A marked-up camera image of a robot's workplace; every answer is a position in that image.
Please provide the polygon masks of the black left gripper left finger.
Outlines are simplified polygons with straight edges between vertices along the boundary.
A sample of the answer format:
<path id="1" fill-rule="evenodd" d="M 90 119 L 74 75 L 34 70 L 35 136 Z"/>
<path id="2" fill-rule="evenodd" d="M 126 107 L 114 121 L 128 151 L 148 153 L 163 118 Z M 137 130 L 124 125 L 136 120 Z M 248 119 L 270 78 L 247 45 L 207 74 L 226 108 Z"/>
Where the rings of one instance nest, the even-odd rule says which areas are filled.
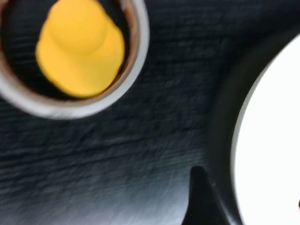
<path id="1" fill-rule="evenodd" d="M 202 166 L 190 170 L 188 206 L 183 225 L 239 225 L 231 182 L 215 182 Z"/>

